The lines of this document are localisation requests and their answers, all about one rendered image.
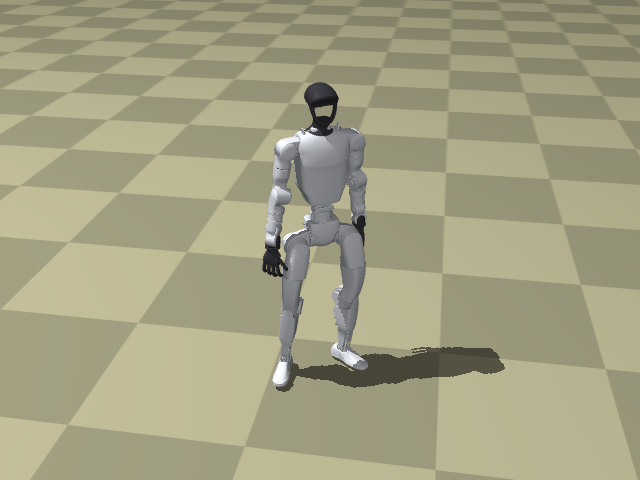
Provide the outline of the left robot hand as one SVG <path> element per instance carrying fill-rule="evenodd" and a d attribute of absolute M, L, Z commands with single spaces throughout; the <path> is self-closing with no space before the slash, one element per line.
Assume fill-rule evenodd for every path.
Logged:
<path fill-rule="evenodd" d="M 365 217 L 363 215 L 359 216 L 357 218 L 357 224 L 352 220 L 352 224 L 355 228 L 357 228 L 358 232 L 361 234 L 362 236 L 362 240 L 363 240 L 363 246 L 364 246 L 364 228 L 366 226 L 366 222 L 365 222 Z"/>

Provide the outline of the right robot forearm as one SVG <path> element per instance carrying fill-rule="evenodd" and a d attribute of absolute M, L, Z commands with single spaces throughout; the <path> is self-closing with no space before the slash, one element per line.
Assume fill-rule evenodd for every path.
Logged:
<path fill-rule="evenodd" d="M 285 211 L 285 207 L 282 205 L 276 205 L 278 194 L 276 189 L 272 189 L 269 201 L 268 201 L 268 224 L 265 227 L 266 238 L 265 242 L 268 246 L 276 247 L 276 239 L 280 236 L 282 231 L 282 219 Z"/>

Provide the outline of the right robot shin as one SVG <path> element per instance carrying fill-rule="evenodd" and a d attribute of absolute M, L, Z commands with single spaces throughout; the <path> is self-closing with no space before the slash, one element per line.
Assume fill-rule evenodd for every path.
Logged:
<path fill-rule="evenodd" d="M 291 344 L 296 334 L 299 315 L 294 315 L 291 311 L 281 309 L 280 325 L 279 325 L 279 339 L 281 341 L 281 357 L 280 361 L 287 357 L 288 363 L 290 358 Z"/>

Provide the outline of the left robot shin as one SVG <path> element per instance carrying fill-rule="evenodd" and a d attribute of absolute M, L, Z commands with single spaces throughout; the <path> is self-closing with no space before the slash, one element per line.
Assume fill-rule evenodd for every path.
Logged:
<path fill-rule="evenodd" d="M 347 349 L 350 349 L 350 341 L 352 339 L 353 330 L 355 328 L 357 320 L 358 306 L 359 298 L 357 297 L 348 307 L 340 308 L 338 306 L 334 306 L 333 308 L 335 324 L 337 325 L 338 329 L 338 348 L 340 351 L 343 350 L 343 352 L 347 352 L 347 344 Z"/>

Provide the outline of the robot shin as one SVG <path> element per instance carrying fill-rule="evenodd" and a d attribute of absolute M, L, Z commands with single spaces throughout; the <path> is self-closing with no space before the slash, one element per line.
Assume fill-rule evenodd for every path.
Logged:
<path fill-rule="evenodd" d="M 350 341 L 352 339 L 353 330 L 355 328 L 357 320 L 358 306 L 359 298 L 357 297 L 348 307 L 340 308 L 338 306 L 334 306 L 333 308 L 335 324 L 337 325 L 338 329 L 338 348 L 340 351 L 343 350 L 343 352 L 347 352 L 347 344 L 347 349 L 350 349 Z"/>
<path fill-rule="evenodd" d="M 290 358 L 291 344 L 296 334 L 299 315 L 294 315 L 291 311 L 281 309 L 280 325 L 279 325 L 279 339 L 281 341 L 281 357 L 280 361 L 287 357 L 288 363 Z"/>

